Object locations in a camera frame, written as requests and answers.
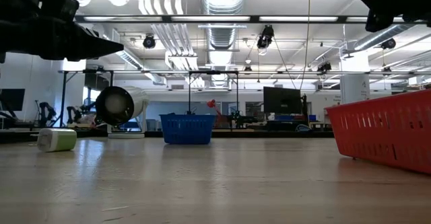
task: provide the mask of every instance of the computer monitor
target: computer monitor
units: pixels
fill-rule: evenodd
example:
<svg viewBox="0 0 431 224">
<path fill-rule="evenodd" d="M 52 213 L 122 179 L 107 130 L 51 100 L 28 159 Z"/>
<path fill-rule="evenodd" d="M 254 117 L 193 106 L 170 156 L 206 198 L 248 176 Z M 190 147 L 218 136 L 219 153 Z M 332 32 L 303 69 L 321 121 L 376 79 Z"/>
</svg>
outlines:
<svg viewBox="0 0 431 224">
<path fill-rule="evenodd" d="M 22 111 L 24 105 L 25 89 L 0 89 L 0 96 L 12 111 Z M 6 106 L 0 101 L 0 110 L 6 110 Z"/>
<path fill-rule="evenodd" d="M 302 114 L 301 91 L 278 87 L 263 88 L 265 113 Z"/>
</svg>

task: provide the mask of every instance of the green and white roll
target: green and white roll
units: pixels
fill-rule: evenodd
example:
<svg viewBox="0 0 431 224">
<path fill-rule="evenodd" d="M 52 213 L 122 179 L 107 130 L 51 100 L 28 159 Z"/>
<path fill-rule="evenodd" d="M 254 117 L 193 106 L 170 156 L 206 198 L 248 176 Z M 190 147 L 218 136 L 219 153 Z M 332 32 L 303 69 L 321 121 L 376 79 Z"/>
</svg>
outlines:
<svg viewBox="0 0 431 224">
<path fill-rule="evenodd" d="M 44 128 L 38 136 L 38 148 L 44 152 L 69 151 L 75 148 L 76 132 L 71 129 Z"/>
</svg>

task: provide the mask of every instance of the wooden floor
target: wooden floor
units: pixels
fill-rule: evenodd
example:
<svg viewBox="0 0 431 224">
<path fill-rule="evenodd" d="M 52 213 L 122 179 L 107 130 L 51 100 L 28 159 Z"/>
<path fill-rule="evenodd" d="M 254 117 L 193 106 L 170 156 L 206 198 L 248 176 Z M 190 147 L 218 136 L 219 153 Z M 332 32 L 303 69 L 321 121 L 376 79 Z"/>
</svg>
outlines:
<svg viewBox="0 0 431 224">
<path fill-rule="evenodd" d="M 338 154 L 333 139 L 0 145 L 0 222 L 431 223 L 431 176 Z"/>
</svg>

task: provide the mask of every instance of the plastic basket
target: plastic basket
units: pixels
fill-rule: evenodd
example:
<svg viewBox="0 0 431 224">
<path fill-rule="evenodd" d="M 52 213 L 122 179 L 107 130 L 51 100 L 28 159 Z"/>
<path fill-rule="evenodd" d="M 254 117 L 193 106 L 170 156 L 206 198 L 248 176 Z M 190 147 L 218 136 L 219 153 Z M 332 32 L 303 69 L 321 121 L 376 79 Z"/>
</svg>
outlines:
<svg viewBox="0 0 431 224">
<path fill-rule="evenodd" d="M 431 90 L 327 111 L 342 155 L 431 174 Z"/>
<path fill-rule="evenodd" d="M 213 115 L 160 115 L 163 137 L 169 144 L 208 144 L 216 121 Z"/>
</svg>

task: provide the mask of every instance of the red basket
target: red basket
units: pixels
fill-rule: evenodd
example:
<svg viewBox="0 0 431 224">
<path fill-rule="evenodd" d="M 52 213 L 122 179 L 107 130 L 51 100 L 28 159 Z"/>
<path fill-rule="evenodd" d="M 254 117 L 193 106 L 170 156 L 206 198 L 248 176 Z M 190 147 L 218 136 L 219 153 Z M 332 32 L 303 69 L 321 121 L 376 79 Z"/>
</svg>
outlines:
<svg viewBox="0 0 431 224">
<path fill-rule="evenodd" d="M 431 89 L 327 111 L 342 155 L 431 174 Z"/>
</svg>

